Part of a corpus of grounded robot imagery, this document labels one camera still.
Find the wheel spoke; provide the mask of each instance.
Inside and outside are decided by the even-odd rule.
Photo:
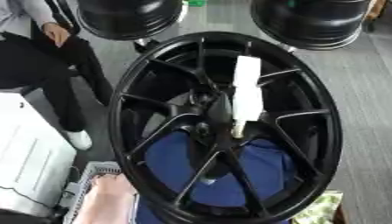
[[[192,175],[192,177],[185,183],[183,190],[178,194],[176,199],[174,200],[174,204],[179,206],[182,200],[189,199],[192,189],[196,182],[200,180],[200,178],[208,172],[211,164],[216,159],[216,157],[220,154],[219,151],[210,150],[210,153],[203,159],[200,163],[200,167],[196,170],[196,172]]]
[[[167,69],[170,71],[174,71],[176,73],[181,73],[193,83],[200,83],[199,77],[195,69],[191,69],[190,67],[181,66],[175,63],[163,61],[161,59],[150,59],[150,63],[152,63],[158,69]]]
[[[291,68],[291,69],[286,69],[286,70],[276,72],[276,73],[264,74],[260,77],[257,86],[264,87],[264,86],[269,85],[270,83],[272,83],[278,79],[286,77],[289,74],[295,74],[300,71],[301,71],[301,69],[299,69],[299,68]]]
[[[306,177],[321,177],[323,174],[312,164],[309,158],[299,148],[299,146],[292,140],[292,138],[280,127],[276,126],[275,131],[278,137],[283,140],[284,144],[290,150],[289,153],[297,161],[297,165],[302,174]]]
[[[250,48],[252,48],[252,42],[248,41],[247,44],[245,45],[245,50],[243,51],[243,54],[249,56]]]
[[[200,116],[196,114],[182,114],[166,119],[137,144],[137,146],[130,152],[129,159],[143,155],[145,151],[157,140],[167,136],[175,130],[181,130],[181,126],[197,123],[199,119]]]
[[[326,108],[322,109],[308,109],[308,110],[297,110],[297,111],[284,111],[284,112],[269,112],[269,116],[276,120],[281,120],[284,118],[292,118],[298,116],[319,116],[319,115],[329,115],[330,110]]]
[[[125,101],[125,103],[129,102],[129,103],[140,104],[140,106],[143,108],[152,109],[153,111],[163,115],[169,115],[171,112],[171,108],[177,106],[167,102],[157,101],[151,98],[143,97],[140,95],[134,95],[134,94],[122,93],[121,97]]]
[[[297,165],[302,167],[302,174],[305,176],[318,177],[322,176],[322,173],[318,171],[318,169],[312,164],[312,162],[294,142],[294,140],[292,140],[292,138],[282,129],[282,127],[279,125],[279,121],[285,118],[297,116],[326,116],[329,114],[329,109],[264,112],[260,116],[260,122],[267,124],[276,133],[276,136],[283,141],[285,146],[290,150],[290,154],[297,161]]]
[[[197,69],[200,71],[204,71],[204,66],[205,66],[205,57],[206,53],[204,50],[204,38],[201,38],[198,41],[198,64],[197,64]]]
[[[230,171],[233,173],[235,179],[241,185],[242,190],[245,194],[246,204],[245,207],[255,215],[260,217],[265,217],[269,215],[267,209],[265,208],[263,202],[257,194],[256,189],[252,186],[247,174],[242,169],[240,161],[237,156],[231,151],[227,151],[225,155],[225,163],[229,167]]]

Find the black wheel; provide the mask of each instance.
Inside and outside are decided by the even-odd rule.
[[[243,139],[233,139],[228,106],[236,58],[262,59],[259,85],[265,111]],[[181,103],[172,99],[183,98]],[[160,115],[160,124],[149,127]],[[250,224],[290,218],[327,187],[340,161],[342,131],[332,97],[301,60],[259,38],[230,32],[202,32],[170,39],[142,55],[122,77],[112,98],[109,134],[117,161],[129,181],[167,223]],[[191,139],[194,175],[174,192],[145,163],[149,146],[173,131]],[[266,138],[296,166],[284,188],[260,199],[243,171],[242,146]],[[246,203],[218,207],[193,201],[202,177],[231,172]]]

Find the white sneaker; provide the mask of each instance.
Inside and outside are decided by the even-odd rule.
[[[69,142],[78,150],[86,151],[93,146],[93,141],[85,130],[79,132],[66,131],[66,135]]]

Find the blue fabric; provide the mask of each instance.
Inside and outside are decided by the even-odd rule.
[[[193,175],[186,146],[187,135],[175,132],[154,143],[146,153],[146,163],[151,171],[175,192],[180,192],[184,183]],[[240,163],[261,199],[282,190],[284,181],[294,171],[290,158],[283,151],[273,143],[261,139],[245,146]],[[217,179],[212,185],[197,183],[192,199],[219,207],[240,207],[245,203],[242,188],[231,173]],[[139,204],[136,222],[162,223],[147,208],[143,199]]]

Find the gray basket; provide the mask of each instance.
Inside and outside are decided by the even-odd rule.
[[[75,193],[69,207],[69,211],[64,217],[63,224],[72,224],[72,222],[78,216],[78,212],[83,204],[84,196],[88,193],[91,180],[96,175],[103,174],[120,174],[121,169],[115,162],[90,162],[86,166],[86,169],[81,175],[79,182],[77,183],[77,192]]]

